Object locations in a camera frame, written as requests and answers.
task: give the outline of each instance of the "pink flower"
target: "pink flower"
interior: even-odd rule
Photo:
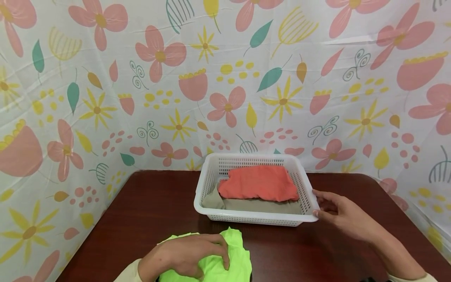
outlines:
[[[172,159],[183,160],[184,158],[186,158],[188,156],[187,149],[178,149],[174,152],[174,149],[172,148],[172,146],[167,142],[161,143],[160,147],[161,147],[161,151],[160,150],[152,150],[152,155],[154,155],[155,157],[165,158],[163,160],[163,165],[165,167],[171,166]]]
[[[432,86],[426,98],[430,104],[410,109],[409,115],[414,119],[429,119],[441,115],[435,126],[438,134],[451,134],[451,85],[441,83]]]
[[[5,20],[6,35],[17,56],[23,56],[22,43],[13,24],[32,28],[36,24],[36,10],[30,0],[0,0],[0,21]]]
[[[54,162],[59,162],[58,179],[66,181],[69,174],[69,160],[78,169],[83,169],[83,160],[77,153],[72,152],[74,148],[74,134],[70,125],[65,120],[58,120],[58,133],[61,142],[50,141],[47,145],[47,154]]]
[[[150,66],[149,76],[152,82],[157,83],[163,75],[161,64],[175,67],[183,63],[186,58],[186,47],[183,43],[176,42],[165,48],[163,36],[152,25],[146,28],[145,37],[147,46],[136,43],[136,53],[143,61],[153,62]]]
[[[337,38],[346,29],[352,10],[359,14],[370,14],[387,5],[390,0],[326,0],[331,8],[343,8],[332,21],[329,37]]]
[[[245,31],[248,29],[249,25],[252,22],[253,10],[255,4],[257,4],[262,9],[272,9],[280,5],[283,0],[230,0],[232,3],[244,3],[244,6],[238,12],[238,16],[236,17],[236,30],[239,32]]]
[[[387,46],[382,53],[377,56],[370,69],[377,69],[390,56],[393,49],[412,49],[425,42],[434,31],[433,22],[422,22],[412,26],[418,14],[420,3],[415,3],[402,17],[396,28],[388,25],[379,31],[377,36],[378,46]]]
[[[123,31],[129,22],[125,7],[121,4],[112,4],[105,11],[99,0],[83,0],[86,9],[78,6],[69,6],[69,15],[78,24],[84,27],[96,27],[94,40],[100,51],[106,49],[106,35],[104,29],[113,32]]]
[[[355,149],[341,150],[341,141],[333,139],[327,144],[326,149],[313,148],[312,155],[317,159],[323,159],[316,166],[315,169],[325,168],[331,160],[336,162],[350,159],[355,154]]]
[[[232,110],[237,110],[244,103],[246,99],[246,92],[240,86],[235,87],[230,92],[229,100],[224,95],[213,93],[210,96],[210,103],[216,110],[208,113],[207,118],[211,121],[220,120],[225,115],[225,121],[229,127],[236,126],[236,116]]]

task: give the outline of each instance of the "basket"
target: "basket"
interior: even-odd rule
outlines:
[[[201,203],[221,179],[229,178],[229,170],[246,166],[284,166],[298,188],[302,214],[243,212],[215,208],[204,208]],[[211,153],[205,159],[194,198],[194,208],[213,221],[243,222],[265,225],[296,227],[303,222],[315,222],[314,209],[319,209],[312,185],[298,158],[285,155]]]

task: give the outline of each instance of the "wooden table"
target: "wooden table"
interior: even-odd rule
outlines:
[[[348,197],[395,235],[439,282],[451,266],[370,177],[309,174],[312,186]],[[387,275],[364,244],[325,223],[297,228],[212,222],[193,207],[199,173],[134,173],[62,272],[58,282],[112,282],[137,258],[171,235],[241,230],[251,253],[254,282],[359,282]]]

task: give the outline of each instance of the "yellow flower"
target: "yellow flower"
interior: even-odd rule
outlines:
[[[353,159],[348,166],[341,165],[341,172],[342,173],[353,173],[354,171],[358,170],[362,167],[362,165],[358,165],[356,167],[352,167],[354,165],[355,159]]]
[[[373,128],[371,126],[376,126],[376,127],[384,126],[384,124],[382,124],[380,122],[375,122],[373,120],[378,118],[383,113],[385,113],[385,111],[388,108],[380,110],[377,114],[373,115],[374,110],[376,109],[376,103],[377,103],[377,99],[374,100],[374,102],[371,104],[371,106],[368,110],[368,114],[365,114],[365,108],[362,108],[362,110],[360,111],[360,120],[345,120],[345,122],[349,123],[350,125],[358,125],[358,127],[356,129],[354,129],[354,131],[351,132],[351,134],[348,137],[351,137],[352,135],[356,134],[360,130],[360,137],[359,137],[359,141],[360,141],[362,139],[362,137],[364,136],[365,128],[368,129],[369,133],[373,133]]]
[[[280,122],[282,122],[284,109],[289,115],[291,115],[292,112],[291,112],[290,106],[298,108],[298,109],[302,109],[304,107],[299,103],[290,101],[290,99],[292,99],[302,89],[302,86],[298,87],[295,90],[293,90],[293,92],[291,92],[290,95],[288,95],[288,93],[290,92],[290,83],[291,83],[291,78],[289,76],[288,79],[286,80],[285,89],[283,91],[283,96],[282,96],[282,91],[281,91],[279,85],[277,86],[277,99],[276,100],[261,97],[263,102],[265,102],[267,105],[277,106],[276,109],[272,112],[272,114],[268,120],[272,119],[274,117],[274,115],[277,112],[279,112],[279,120],[280,120]]]
[[[198,33],[198,36],[199,36],[200,44],[191,44],[191,47],[198,49],[198,50],[202,50],[202,51],[200,51],[199,61],[202,58],[203,54],[205,54],[205,59],[207,60],[207,63],[208,63],[208,53],[210,53],[210,55],[213,57],[212,49],[219,50],[218,47],[210,44],[210,41],[213,39],[213,36],[215,36],[215,34],[212,33],[207,40],[207,30],[206,30],[205,26],[203,26],[203,38],[200,36],[199,33]]]
[[[170,119],[170,122],[172,123],[172,125],[161,125],[161,127],[164,129],[167,129],[167,130],[175,130],[174,136],[172,136],[172,141],[174,141],[175,138],[177,138],[177,136],[180,133],[180,138],[182,139],[183,142],[185,142],[185,137],[183,136],[183,133],[185,133],[188,137],[191,137],[191,135],[189,135],[188,131],[196,132],[195,129],[184,126],[185,123],[188,122],[189,116],[186,116],[183,119],[183,121],[180,122],[180,114],[177,109],[175,109],[175,121],[172,118],[172,116],[169,116],[169,119]]]
[[[8,83],[7,79],[7,73],[6,68],[2,67],[2,70],[0,71],[0,93],[3,93],[3,103],[6,107],[6,110],[9,111],[9,102],[13,102],[16,107],[19,107],[19,104],[16,102],[16,98],[19,98],[20,95],[15,92],[14,88],[19,88],[20,85],[17,83]]]
[[[82,115],[80,117],[80,119],[82,120],[87,120],[93,116],[96,116],[96,120],[94,122],[96,129],[99,126],[99,120],[103,123],[103,125],[108,128],[108,126],[106,125],[105,120],[103,119],[103,116],[112,119],[113,117],[107,113],[106,111],[116,111],[117,108],[114,107],[103,107],[101,108],[100,106],[103,103],[103,99],[105,99],[105,92],[100,94],[99,97],[99,102],[96,102],[96,99],[94,98],[94,95],[92,94],[92,92],[89,90],[89,88],[87,89],[87,94],[89,95],[89,99],[91,100],[90,104],[88,101],[86,101],[85,99],[83,99],[83,102],[85,103],[85,105],[91,110],[89,112],[87,112],[86,114]]]
[[[21,229],[20,232],[16,231],[7,231],[0,233],[2,236],[10,239],[20,239],[14,246],[11,247],[6,253],[3,254],[3,256],[0,258],[0,264],[7,261],[9,258],[11,258],[15,253],[17,253],[25,244],[25,263],[27,263],[30,259],[31,255],[31,245],[32,242],[35,242],[36,244],[39,244],[44,247],[48,247],[49,243],[47,243],[44,238],[38,236],[39,233],[45,233],[53,228],[55,226],[53,225],[44,225],[47,222],[49,222],[59,211],[57,208],[53,212],[49,213],[45,218],[43,218],[38,224],[36,224],[37,218],[39,217],[39,209],[40,209],[40,202],[39,200],[36,201],[36,204],[33,209],[33,215],[31,218],[31,223],[23,216],[23,214],[19,213],[18,211],[9,208],[9,213],[11,214],[12,219],[16,223],[16,225]]]

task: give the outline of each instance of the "beige sleeve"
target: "beige sleeve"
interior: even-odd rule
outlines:
[[[388,275],[388,279],[392,282],[437,282],[434,277],[432,277],[430,274],[426,274],[424,278],[418,279],[418,280],[405,280],[401,278],[394,277],[392,275]]]
[[[141,259],[137,259],[127,266],[114,282],[142,282],[138,275],[138,263]]]

